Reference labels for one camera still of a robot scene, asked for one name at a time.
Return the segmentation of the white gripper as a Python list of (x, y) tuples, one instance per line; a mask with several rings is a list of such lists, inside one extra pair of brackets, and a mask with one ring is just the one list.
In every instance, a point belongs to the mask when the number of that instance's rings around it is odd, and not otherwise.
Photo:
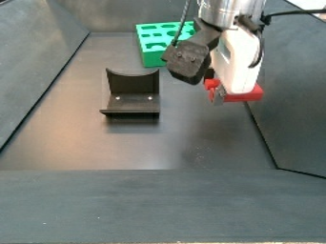
[(246, 29), (224, 30), (218, 47), (210, 52), (211, 65), (223, 87), (214, 93), (212, 104), (220, 106), (228, 94), (248, 93), (258, 81), (260, 64), (251, 65), (259, 55), (259, 39)]

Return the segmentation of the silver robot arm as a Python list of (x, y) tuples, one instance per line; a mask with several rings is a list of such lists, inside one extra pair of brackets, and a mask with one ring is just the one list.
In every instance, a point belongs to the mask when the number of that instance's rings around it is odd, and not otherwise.
[(199, 17), (222, 30), (210, 52), (215, 76), (203, 81), (210, 102), (258, 101), (263, 90), (258, 73), (263, 58), (258, 20), (266, 0), (199, 0)]

